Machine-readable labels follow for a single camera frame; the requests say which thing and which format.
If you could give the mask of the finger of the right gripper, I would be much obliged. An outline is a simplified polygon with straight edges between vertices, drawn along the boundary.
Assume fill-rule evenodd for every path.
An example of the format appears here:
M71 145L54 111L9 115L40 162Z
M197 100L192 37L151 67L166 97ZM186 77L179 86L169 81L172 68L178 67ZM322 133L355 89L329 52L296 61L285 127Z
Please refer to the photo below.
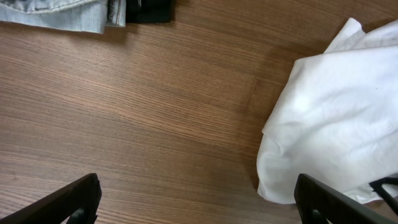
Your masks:
M397 200L383 188L383 185L385 184L397 186L397 177L385 177L369 183L373 190L388 204L392 211L397 215Z

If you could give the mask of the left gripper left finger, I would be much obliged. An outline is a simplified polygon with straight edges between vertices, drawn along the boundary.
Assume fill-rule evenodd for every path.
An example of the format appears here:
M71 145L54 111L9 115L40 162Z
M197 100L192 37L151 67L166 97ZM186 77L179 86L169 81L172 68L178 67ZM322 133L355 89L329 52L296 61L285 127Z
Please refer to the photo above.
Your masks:
M2 224L94 224L102 191L97 174L90 173L35 203L1 219Z

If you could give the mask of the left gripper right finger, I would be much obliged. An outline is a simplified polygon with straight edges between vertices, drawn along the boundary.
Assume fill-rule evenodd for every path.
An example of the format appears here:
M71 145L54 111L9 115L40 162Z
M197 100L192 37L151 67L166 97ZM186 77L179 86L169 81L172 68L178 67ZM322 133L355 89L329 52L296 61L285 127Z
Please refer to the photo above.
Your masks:
M298 176L294 198L304 224L397 224L307 174Z

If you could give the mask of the white shirt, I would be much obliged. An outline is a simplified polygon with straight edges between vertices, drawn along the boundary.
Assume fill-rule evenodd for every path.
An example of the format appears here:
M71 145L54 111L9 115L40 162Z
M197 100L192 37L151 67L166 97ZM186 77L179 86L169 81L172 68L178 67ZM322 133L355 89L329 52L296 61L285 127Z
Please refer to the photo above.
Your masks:
M262 130L258 194L294 203L300 174L359 203L397 173L397 22L364 32L355 19L319 55L294 63Z

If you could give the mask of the light denim folded garment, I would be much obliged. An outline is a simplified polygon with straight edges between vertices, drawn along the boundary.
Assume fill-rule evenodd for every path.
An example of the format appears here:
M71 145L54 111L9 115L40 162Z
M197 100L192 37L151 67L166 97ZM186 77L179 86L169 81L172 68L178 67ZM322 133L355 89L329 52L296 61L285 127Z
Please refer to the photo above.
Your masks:
M1 0L1 21L102 34L126 26L126 0Z

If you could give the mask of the black folded garment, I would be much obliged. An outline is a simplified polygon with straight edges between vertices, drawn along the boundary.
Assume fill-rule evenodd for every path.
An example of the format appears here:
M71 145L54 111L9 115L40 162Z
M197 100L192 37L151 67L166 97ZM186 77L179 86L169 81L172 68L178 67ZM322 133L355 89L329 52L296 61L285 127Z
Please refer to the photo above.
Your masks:
M166 23L173 14L174 0L126 1L126 23Z

